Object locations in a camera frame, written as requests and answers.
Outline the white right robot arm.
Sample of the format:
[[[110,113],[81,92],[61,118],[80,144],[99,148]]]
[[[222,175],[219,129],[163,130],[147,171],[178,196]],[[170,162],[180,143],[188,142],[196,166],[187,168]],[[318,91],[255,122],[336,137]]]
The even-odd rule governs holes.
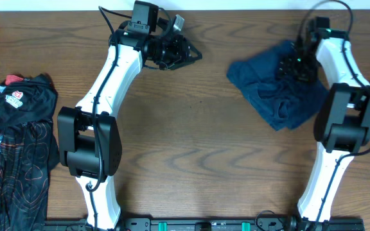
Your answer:
[[[330,221],[342,177],[370,140],[370,83],[353,58],[348,31],[317,26],[307,29],[295,45],[299,57],[294,67],[283,65],[281,72],[311,77],[320,65],[329,85],[313,127],[315,163],[297,203],[301,221],[317,226]]]

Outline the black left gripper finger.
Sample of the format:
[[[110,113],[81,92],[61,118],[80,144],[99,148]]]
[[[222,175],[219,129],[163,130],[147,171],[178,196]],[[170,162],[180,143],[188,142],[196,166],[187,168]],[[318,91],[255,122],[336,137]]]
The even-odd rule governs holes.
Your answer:
[[[203,59],[202,53],[191,43],[190,40],[187,41],[187,44],[188,44],[188,59],[189,60]]]
[[[194,64],[196,61],[201,60],[201,56],[189,56],[186,58],[181,58],[179,61],[176,61],[168,66],[168,69],[173,71],[187,65]]]

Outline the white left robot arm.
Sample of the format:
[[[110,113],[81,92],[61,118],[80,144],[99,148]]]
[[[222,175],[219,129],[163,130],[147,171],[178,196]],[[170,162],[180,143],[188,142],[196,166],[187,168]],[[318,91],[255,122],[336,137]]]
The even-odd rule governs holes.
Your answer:
[[[82,188],[87,230],[115,230],[121,215],[114,175],[122,154],[117,116],[134,78],[151,60],[154,69],[175,70],[202,59],[181,33],[166,38],[117,30],[109,37],[105,64],[88,93],[57,116],[60,163]]]

